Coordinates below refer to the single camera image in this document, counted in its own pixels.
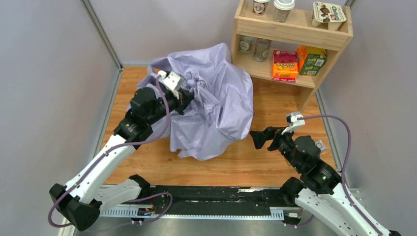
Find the lavender folding umbrella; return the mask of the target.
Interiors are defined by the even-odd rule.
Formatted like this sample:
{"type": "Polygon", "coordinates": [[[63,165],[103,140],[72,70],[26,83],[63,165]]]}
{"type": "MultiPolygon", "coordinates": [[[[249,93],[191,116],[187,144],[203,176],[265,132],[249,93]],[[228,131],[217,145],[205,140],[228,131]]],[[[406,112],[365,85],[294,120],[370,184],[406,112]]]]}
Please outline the lavender folding umbrella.
{"type": "Polygon", "coordinates": [[[254,116],[253,83],[244,69],[232,64],[227,44],[155,59],[137,88],[156,90],[158,70],[180,74],[185,80],[182,88],[195,97],[183,115],[171,112],[169,126],[164,119],[154,124],[152,139],[161,134],[179,158],[206,161],[247,137],[254,116]]]}

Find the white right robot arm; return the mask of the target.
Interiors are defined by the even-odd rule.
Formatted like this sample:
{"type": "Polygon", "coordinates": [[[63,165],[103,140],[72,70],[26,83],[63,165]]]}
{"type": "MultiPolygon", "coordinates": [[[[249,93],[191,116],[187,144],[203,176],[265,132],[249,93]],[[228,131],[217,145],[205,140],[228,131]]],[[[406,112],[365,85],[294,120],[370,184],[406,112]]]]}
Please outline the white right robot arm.
{"type": "Polygon", "coordinates": [[[300,175],[282,186],[290,203],[307,210],[339,236],[398,236],[372,217],[349,190],[344,190],[341,175],[320,158],[321,150],[310,136],[293,139],[283,127],[250,131],[256,149],[271,140],[268,151],[279,151],[300,175]]]}

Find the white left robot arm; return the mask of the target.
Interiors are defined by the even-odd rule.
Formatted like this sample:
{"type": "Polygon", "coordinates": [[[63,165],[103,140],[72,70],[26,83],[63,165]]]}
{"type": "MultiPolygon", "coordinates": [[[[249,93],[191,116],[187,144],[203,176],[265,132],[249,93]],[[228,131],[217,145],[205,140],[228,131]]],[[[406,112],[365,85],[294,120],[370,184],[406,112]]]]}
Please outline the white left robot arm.
{"type": "Polygon", "coordinates": [[[130,100],[130,109],[114,129],[104,148],[65,185],[56,183],[49,194],[54,204],[48,222],[55,228],[74,226],[79,231],[90,228],[102,212],[119,204],[152,201],[150,183],[139,175],[132,175],[121,184],[101,189],[115,168],[140,146],[150,143],[152,125],[164,119],[170,123],[170,113],[183,115],[194,99],[191,91],[178,89],[163,92],[149,87],[139,88],[130,100]],[[68,223],[56,224],[52,213],[57,210],[68,223]]]}

